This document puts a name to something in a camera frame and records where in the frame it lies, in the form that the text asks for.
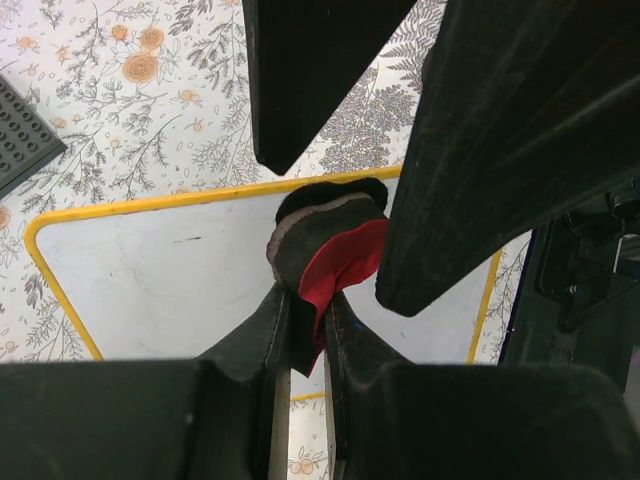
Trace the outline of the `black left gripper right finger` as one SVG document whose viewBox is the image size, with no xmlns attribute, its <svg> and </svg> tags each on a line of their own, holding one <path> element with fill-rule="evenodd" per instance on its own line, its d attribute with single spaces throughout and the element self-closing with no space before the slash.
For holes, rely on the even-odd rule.
<svg viewBox="0 0 640 480">
<path fill-rule="evenodd" d="M 575 366 L 415 364 L 344 295 L 324 315 L 335 479 L 635 479 L 617 388 Z"/>
</svg>

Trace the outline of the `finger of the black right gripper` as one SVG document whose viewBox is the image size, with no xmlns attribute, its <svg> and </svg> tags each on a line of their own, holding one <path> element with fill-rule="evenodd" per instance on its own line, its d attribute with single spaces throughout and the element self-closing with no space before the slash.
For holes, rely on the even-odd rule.
<svg viewBox="0 0 640 480">
<path fill-rule="evenodd" d="M 376 279 L 411 317 L 515 237 L 639 173 L 635 1 L 451 1 Z"/>
<path fill-rule="evenodd" d="M 256 160 L 282 176 L 405 19 L 403 0 L 248 0 Z"/>
</svg>

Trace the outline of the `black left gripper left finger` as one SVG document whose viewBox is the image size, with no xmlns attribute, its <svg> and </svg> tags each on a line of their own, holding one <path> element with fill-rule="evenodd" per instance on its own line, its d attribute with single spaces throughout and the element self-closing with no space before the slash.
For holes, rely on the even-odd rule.
<svg viewBox="0 0 640 480">
<path fill-rule="evenodd" d="M 193 359 L 5 364 L 5 479 L 283 479 L 290 298 Z"/>
</svg>

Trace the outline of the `yellow framed small whiteboard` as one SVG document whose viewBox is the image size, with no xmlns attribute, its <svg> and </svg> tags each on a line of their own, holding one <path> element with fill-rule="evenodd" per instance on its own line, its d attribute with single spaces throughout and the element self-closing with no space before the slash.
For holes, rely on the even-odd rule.
<svg viewBox="0 0 640 480">
<path fill-rule="evenodd" d="M 277 207 L 321 181 L 377 177 L 395 195 L 401 167 L 330 174 L 52 211 L 25 247 L 95 360 L 195 356 L 247 318 L 273 283 L 265 258 Z M 416 363 L 472 363 L 498 250 L 415 317 L 380 306 L 375 280 L 345 293 L 356 315 Z"/>
</svg>

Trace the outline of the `red black felt eraser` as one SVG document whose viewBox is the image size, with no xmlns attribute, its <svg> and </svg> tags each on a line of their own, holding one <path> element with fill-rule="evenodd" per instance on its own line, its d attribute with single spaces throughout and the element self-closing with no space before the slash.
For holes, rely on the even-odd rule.
<svg viewBox="0 0 640 480">
<path fill-rule="evenodd" d="M 323 316 L 334 295 L 379 268 L 387 201 L 387 186 L 365 177 L 304 185 L 277 210 L 266 258 L 291 299 L 291 366 L 305 376 L 325 348 Z"/>
</svg>

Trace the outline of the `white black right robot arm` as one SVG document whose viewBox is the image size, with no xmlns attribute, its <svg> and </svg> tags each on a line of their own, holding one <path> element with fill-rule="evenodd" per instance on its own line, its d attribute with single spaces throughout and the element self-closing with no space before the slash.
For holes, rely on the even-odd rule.
<svg viewBox="0 0 640 480">
<path fill-rule="evenodd" d="M 257 160 L 282 175 L 328 120 L 400 7 L 330 1 L 294 6 L 247 1 Z M 615 202 L 639 178 L 639 1 L 447 1 L 422 69 L 423 90 L 382 254 L 376 295 L 414 316 L 503 244 L 535 230 L 527 257 L 538 296 L 573 308 L 559 326 L 578 329 L 604 300 L 613 257 Z M 267 244 L 276 279 L 285 266 L 299 295 L 338 277 L 347 234 L 302 255 L 303 214 L 289 207 Z"/>
</svg>

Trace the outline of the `floral patterned table mat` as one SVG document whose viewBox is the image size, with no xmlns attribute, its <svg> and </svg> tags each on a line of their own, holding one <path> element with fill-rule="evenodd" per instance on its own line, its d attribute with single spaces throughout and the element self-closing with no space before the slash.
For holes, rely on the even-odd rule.
<svg viewBox="0 0 640 480">
<path fill-rule="evenodd" d="M 417 2 L 286 177 L 402 164 L 445 2 Z M 1 75 L 67 145 L 1 199 L 1 363 L 94 360 L 26 250 L 39 214 L 280 180 L 246 63 L 241 1 L 1 1 Z M 497 363 L 530 236 L 501 251 L 474 363 Z"/>
</svg>

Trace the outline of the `dark grey studded baseplate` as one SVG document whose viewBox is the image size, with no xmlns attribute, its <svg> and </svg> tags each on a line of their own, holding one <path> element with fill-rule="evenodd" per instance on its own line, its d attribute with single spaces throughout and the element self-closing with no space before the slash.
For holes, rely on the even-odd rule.
<svg viewBox="0 0 640 480">
<path fill-rule="evenodd" d="M 4 76 L 0 116 L 0 194 L 4 198 L 67 146 Z"/>
</svg>

